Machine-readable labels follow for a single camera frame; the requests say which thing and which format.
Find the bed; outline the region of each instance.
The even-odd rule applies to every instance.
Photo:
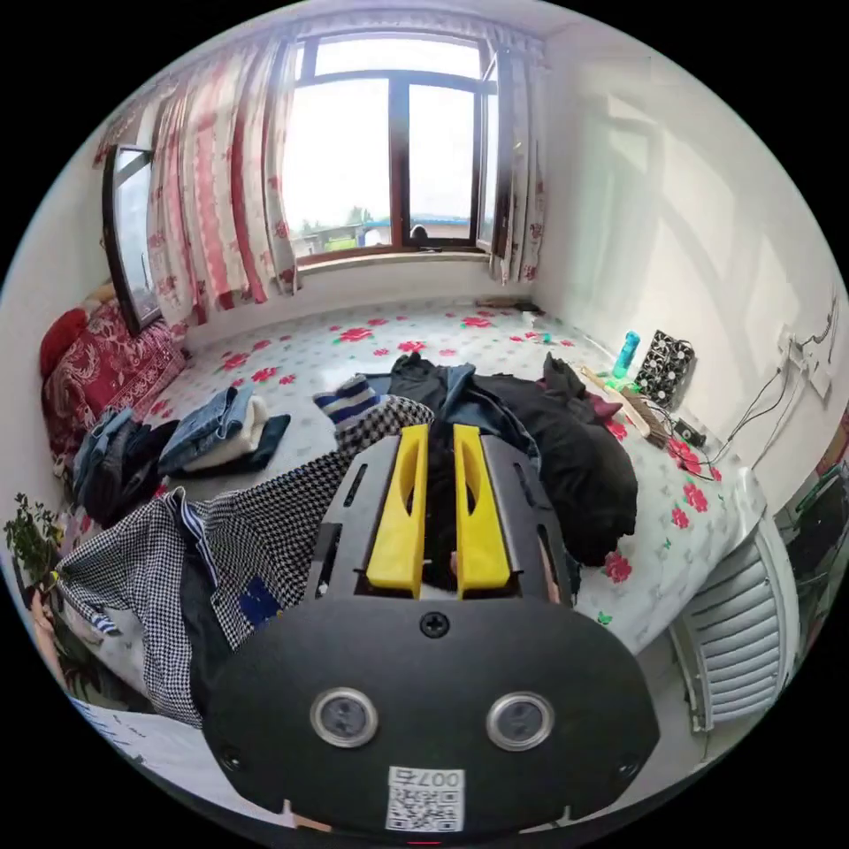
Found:
[[[549,351],[576,370],[582,364],[594,371],[610,367],[609,355],[578,331],[556,322],[544,329],[551,332],[550,345],[535,341],[517,310],[450,301],[343,310],[266,326],[192,356],[150,405],[145,421],[159,425],[179,419],[219,389],[246,384],[254,385],[271,415],[291,415],[289,430],[262,473],[180,481],[189,497],[210,498],[332,450],[333,428],[313,404],[312,394],[356,371],[388,371],[403,353],[420,351],[435,363],[471,362],[481,374],[508,371],[528,379],[541,377]],[[620,540],[603,568],[583,570],[577,610],[609,628],[637,654],[669,626],[739,544],[750,496],[733,454],[708,476],[686,445],[678,443],[672,451],[653,447],[621,413],[609,429],[630,455],[638,478],[637,530]],[[681,456],[689,468],[680,468]]]
[[[98,305],[42,385],[56,468],[62,470],[73,459],[107,406],[132,407],[136,416],[143,416],[185,364],[163,321],[131,336],[117,299]]]

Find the red blanket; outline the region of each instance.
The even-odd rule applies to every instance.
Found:
[[[118,301],[99,307],[42,387],[54,460],[70,464],[107,406],[132,407],[141,419],[185,366],[180,345],[163,321],[131,336]]]

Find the sky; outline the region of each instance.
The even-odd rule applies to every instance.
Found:
[[[478,53],[422,39],[322,42],[316,74],[360,69],[479,75]],[[410,213],[468,216],[471,92],[413,86],[409,97]],[[298,88],[283,156],[289,226],[344,224],[354,206],[389,216],[388,81],[345,80]]]

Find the windowsill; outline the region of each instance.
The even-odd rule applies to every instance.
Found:
[[[488,263],[489,255],[471,251],[443,250],[440,253],[399,253],[399,254],[366,254],[365,256],[346,256],[344,259],[328,259],[323,263],[298,266],[298,276],[308,277],[316,272],[336,272],[347,268],[364,268],[367,265],[383,265],[390,263]]]

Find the blue tag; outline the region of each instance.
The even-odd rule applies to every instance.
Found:
[[[279,616],[282,609],[258,575],[250,579],[245,592],[239,596],[239,607],[255,628]]]

